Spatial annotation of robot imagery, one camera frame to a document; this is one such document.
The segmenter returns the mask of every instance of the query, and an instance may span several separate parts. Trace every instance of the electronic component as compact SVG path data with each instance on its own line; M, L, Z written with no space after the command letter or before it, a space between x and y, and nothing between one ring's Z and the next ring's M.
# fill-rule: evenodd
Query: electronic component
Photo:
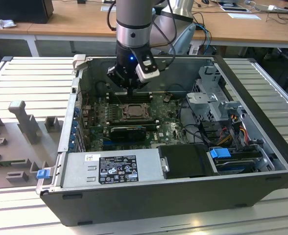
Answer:
M169 168L164 172L166 179L213 175L206 151L197 144L162 145L158 150Z
M125 104L122 106L124 120L139 120L149 118L146 104Z
M137 142L146 138L145 127L114 127L110 129L109 137L113 142Z
M164 103L168 104L170 102L171 96L170 95L166 95L166 97L164 98Z
M111 105L109 111L109 121L111 125L130 124L155 124L149 105L147 104L122 104Z
M262 159L262 155L257 151L236 152L230 150L230 157L213 158L218 171L239 171L248 173L254 170L256 164Z

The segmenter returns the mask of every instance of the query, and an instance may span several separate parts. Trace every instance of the warning label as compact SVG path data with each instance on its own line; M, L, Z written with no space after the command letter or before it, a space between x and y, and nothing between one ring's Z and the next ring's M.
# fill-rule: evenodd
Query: warning label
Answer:
M135 155L99 158L100 184L135 181L139 181Z

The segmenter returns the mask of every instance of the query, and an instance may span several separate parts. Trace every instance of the blue tab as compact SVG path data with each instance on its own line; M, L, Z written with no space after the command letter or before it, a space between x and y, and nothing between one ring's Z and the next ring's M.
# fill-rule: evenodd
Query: blue tab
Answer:
M75 115L75 116L79 116L79 115L80 115L80 112L81 112L81 111L80 111L79 108L77 108L77 107L74 108L74 115Z
M69 139L70 139L71 141L74 141L74 140L75 140L75 136L74 136L74 135L70 135Z
M230 158L231 154L227 148L214 148L210 151L212 158Z
M77 126L79 124L78 121L72 121L72 126Z
M71 128L71 132L72 132L73 134L76 133L76 128L75 128L74 126Z
M49 169L39 170L37 171L36 178L37 179L49 179L50 178L49 174L50 174Z
M74 143L69 143L69 148L73 149L74 148Z

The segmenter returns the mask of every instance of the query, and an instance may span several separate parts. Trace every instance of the red wire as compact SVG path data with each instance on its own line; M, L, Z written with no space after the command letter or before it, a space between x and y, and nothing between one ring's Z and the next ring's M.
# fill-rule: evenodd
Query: red wire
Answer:
M223 128L223 129L221 130L219 140L221 140L221 138L222 138L222 133L223 133L223 131L225 131L225 130L227 130L227 127Z

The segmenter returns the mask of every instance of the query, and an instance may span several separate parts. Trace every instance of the robotic arm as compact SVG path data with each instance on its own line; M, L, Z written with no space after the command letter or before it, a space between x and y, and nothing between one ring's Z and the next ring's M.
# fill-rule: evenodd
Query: robotic arm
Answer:
M166 63L156 64L151 53L152 47L167 51L168 40L174 46L169 52L175 55L175 51L182 45L190 43L194 34L195 25L191 13L193 0L173 0L172 3L168 0L172 8L167 6L156 17L152 13L153 6L163 1L114 1L117 12L117 62L108 69L107 75L117 86L126 88L128 95L132 95L134 89L142 88L167 68Z

